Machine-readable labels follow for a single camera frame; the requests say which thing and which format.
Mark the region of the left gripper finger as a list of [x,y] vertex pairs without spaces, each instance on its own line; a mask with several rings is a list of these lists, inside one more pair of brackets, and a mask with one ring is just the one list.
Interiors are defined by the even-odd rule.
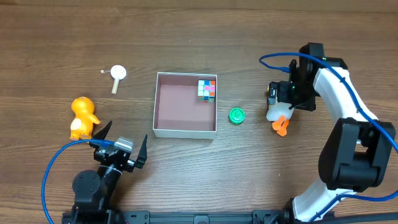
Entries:
[[141,144],[141,148],[137,155],[135,167],[138,169],[142,169],[144,167],[144,164],[146,163],[146,160],[147,160],[147,135],[145,135],[144,140]]
[[97,140],[105,140],[106,135],[108,134],[112,121],[109,121],[109,123],[100,131],[98,131],[96,134],[92,136],[92,139],[97,139]]

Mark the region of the orange dinosaur toy figure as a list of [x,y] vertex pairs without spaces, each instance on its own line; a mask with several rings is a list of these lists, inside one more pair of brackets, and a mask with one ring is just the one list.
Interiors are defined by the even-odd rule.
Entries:
[[72,141],[91,139],[94,124],[101,123],[94,115],[94,103],[88,97],[78,97],[72,103],[72,111],[75,118],[70,125],[70,139]]

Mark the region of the white duck plush toy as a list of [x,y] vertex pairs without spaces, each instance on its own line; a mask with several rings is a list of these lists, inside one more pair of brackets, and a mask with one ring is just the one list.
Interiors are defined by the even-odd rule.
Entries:
[[271,82],[267,87],[267,114],[266,119],[272,123],[273,130],[284,137],[294,108],[290,103],[279,102],[277,97],[277,84]]

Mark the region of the green round plastic toy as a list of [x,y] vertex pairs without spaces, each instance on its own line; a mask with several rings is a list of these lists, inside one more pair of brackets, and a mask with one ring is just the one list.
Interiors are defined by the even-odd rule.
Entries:
[[229,112],[229,120],[233,124],[241,124],[245,119],[245,112],[239,107],[232,108]]

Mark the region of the multicolour puzzle cube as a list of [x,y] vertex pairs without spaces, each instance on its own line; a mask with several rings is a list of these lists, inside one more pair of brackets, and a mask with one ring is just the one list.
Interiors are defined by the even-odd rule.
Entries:
[[197,96],[200,101],[214,103],[216,98],[216,82],[214,80],[199,80]]

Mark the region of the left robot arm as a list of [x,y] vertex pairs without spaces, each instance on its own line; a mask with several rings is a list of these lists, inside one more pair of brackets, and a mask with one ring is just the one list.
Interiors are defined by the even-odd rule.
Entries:
[[141,169],[147,160],[147,137],[143,139],[137,159],[132,160],[134,143],[120,137],[109,143],[105,137],[112,123],[94,135],[88,144],[94,149],[93,158],[99,162],[97,170],[84,170],[73,180],[75,206],[93,212],[111,208],[110,201],[123,172]]

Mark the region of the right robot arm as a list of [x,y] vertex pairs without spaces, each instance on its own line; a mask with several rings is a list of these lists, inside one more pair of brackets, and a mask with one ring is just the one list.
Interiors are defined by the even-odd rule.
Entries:
[[326,57],[323,45],[309,42],[283,69],[289,80],[270,90],[269,111],[287,116],[293,110],[313,111],[320,97],[334,121],[334,128],[318,160],[319,178],[287,207],[285,222],[316,223],[346,198],[385,202],[397,197],[367,197],[362,192],[380,185],[390,153],[397,149],[395,127],[370,112],[349,77],[342,58]]

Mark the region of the white box pink interior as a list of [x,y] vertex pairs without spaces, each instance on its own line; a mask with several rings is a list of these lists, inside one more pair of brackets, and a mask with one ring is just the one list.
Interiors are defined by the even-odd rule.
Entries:
[[217,94],[214,102],[198,96],[198,84],[217,76],[200,73],[157,74],[152,129],[158,138],[214,139],[217,134]]

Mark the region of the white wooden rattle drum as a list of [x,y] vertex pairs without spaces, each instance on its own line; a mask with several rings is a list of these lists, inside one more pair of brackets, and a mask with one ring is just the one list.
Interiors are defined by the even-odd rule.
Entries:
[[111,93],[115,95],[118,91],[119,82],[127,75],[127,70],[122,65],[113,65],[110,70],[100,70],[100,73],[110,73],[114,79]]

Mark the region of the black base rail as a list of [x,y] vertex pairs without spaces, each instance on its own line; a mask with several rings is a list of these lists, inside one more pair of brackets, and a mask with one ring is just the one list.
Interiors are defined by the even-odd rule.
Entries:
[[118,212],[104,215],[84,215],[80,212],[64,213],[62,223],[128,223],[128,224],[228,224],[228,223],[300,223],[279,210],[221,213],[151,213],[145,210]]

